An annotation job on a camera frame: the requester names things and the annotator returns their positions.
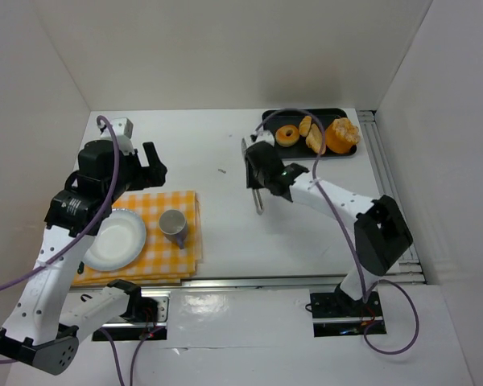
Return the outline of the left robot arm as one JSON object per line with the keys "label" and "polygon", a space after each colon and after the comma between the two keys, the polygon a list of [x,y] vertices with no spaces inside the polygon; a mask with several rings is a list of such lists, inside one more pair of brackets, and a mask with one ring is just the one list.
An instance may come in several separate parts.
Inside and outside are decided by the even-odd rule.
{"label": "left robot arm", "polygon": [[35,273],[0,327],[0,355],[57,376],[72,363],[79,344],[111,319],[155,321],[157,301],[122,279],[110,281],[75,309],[62,311],[77,269],[114,202],[126,191],[165,183],[167,168],[154,144],[142,146],[146,166],[137,150],[117,150],[110,139],[91,141],[80,151],[77,170],[52,198],[45,216]]}

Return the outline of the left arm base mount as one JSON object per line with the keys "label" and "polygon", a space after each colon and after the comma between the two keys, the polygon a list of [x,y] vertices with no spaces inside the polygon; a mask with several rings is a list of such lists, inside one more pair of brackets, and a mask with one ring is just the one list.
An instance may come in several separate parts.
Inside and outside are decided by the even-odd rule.
{"label": "left arm base mount", "polygon": [[143,306],[133,321],[122,317],[113,318],[102,326],[115,342],[134,342],[142,338],[148,341],[167,339],[167,319],[170,299],[167,295],[152,299],[149,306]]}

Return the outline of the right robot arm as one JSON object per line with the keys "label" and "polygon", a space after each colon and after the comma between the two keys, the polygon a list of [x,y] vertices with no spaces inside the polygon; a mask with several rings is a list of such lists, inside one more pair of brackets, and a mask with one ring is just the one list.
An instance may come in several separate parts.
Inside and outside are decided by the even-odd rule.
{"label": "right robot arm", "polygon": [[413,243],[396,201],[373,199],[320,179],[297,163],[284,165],[268,142],[241,142],[246,186],[266,189],[291,203],[302,204],[334,219],[353,254],[355,268],[339,284],[351,300],[365,301],[369,292]]}

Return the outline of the glazed ring donut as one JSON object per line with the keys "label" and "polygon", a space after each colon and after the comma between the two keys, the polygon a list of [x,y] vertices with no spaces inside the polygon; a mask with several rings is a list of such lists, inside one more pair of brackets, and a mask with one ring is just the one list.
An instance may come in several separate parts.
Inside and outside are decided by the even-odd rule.
{"label": "glazed ring donut", "polygon": [[281,147],[291,147],[299,139],[299,129],[294,125],[284,125],[275,131],[275,141]]}

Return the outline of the stainless steel tongs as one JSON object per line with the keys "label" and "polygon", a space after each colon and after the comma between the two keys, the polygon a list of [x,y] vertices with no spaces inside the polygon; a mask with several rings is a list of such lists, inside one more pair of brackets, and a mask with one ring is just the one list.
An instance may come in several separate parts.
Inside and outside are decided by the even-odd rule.
{"label": "stainless steel tongs", "polygon": [[251,174],[251,167],[246,158],[246,151],[248,149],[249,142],[250,142],[250,137],[244,137],[241,140],[241,155],[246,169],[246,188],[250,189],[253,196],[256,213],[260,216],[264,212],[264,206],[263,206],[263,201],[262,201],[262,197],[259,192],[259,189],[253,187],[254,178]]}

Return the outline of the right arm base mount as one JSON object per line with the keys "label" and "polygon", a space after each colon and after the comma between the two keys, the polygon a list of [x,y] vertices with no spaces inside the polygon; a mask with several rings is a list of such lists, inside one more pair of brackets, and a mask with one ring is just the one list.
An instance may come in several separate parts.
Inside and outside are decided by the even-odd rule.
{"label": "right arm base mount", "polygon": [[310,302],[304,307],[312,316],[313,333],[319,337],[363,335],[371,326],[369,335],[385,335],[381,299],[376,291],[369,301],[345,301],[335,292],[310,293]]}

